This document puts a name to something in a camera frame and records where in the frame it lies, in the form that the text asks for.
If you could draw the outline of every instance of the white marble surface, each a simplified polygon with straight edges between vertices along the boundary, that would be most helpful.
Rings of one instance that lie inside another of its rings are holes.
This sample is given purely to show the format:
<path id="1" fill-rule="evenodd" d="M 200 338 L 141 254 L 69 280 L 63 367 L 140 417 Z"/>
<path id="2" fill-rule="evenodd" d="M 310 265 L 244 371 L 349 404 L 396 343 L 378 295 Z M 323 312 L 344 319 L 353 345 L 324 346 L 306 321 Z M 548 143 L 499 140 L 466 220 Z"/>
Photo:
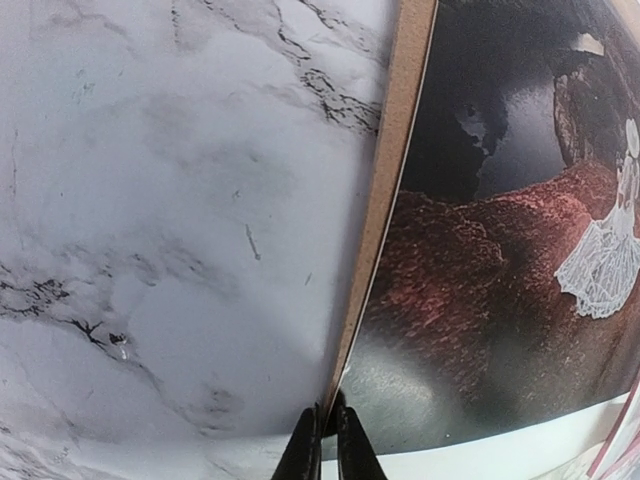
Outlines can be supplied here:
<path id="1" fill-rule="evenodd" d="M 395 2 L 0 6 L 0 478 L 269 478 L 335 353 Z"/>

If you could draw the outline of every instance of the cardboard edge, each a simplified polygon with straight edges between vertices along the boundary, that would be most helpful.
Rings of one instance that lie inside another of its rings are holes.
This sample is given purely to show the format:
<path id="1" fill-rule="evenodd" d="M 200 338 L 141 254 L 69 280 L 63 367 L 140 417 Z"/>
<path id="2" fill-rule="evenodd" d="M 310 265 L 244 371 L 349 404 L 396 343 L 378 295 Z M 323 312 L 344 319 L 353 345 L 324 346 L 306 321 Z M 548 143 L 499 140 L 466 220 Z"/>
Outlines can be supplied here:
<path id="1" fill-rule="evenodd" d="M 349 299 L 322 412 L 333 405 L 364 314 L 395 205 L 427 66 L 438 0 L 402 0 L 398 7 L 387 94 L 373 178 Z"/>

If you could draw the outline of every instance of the printed picture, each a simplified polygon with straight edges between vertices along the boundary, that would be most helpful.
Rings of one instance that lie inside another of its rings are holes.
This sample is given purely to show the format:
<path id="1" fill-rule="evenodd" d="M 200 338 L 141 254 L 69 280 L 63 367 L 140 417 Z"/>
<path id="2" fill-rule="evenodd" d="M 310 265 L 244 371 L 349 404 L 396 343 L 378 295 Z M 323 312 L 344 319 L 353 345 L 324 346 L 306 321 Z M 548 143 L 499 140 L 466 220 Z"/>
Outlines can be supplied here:
<path id="1" fill-rule="evenodd" d="M 341 384 L 378 454 L 510 432 L 631 388 L 640 24 L 625 2 L 439 2 Z"/>

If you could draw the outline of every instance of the grey marble pattern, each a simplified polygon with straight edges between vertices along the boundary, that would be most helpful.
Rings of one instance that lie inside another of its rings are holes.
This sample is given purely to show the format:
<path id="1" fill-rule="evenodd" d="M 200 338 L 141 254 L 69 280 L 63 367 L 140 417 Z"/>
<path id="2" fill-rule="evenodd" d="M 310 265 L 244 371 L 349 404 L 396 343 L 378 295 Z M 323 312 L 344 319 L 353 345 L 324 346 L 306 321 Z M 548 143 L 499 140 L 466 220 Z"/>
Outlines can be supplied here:
<path id="1" fill-rule="evenodd" d="M 0 478 L 268 478 L 335 354 L 394 3 L 1 3 Z"/>

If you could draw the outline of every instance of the printed photograph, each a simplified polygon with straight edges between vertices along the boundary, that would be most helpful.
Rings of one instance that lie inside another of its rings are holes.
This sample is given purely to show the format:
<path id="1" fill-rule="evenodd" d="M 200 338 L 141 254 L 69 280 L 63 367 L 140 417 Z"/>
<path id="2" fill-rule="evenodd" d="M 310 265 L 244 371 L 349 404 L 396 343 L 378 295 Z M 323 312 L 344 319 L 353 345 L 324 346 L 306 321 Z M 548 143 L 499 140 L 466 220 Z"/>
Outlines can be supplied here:
<path id="1" fill-rule="evenodd" d="M 619 14 L 626 1 L 439 2 L 341 386 L 378 454 L 510 432 L 631 388 L 640 27 Z"/>

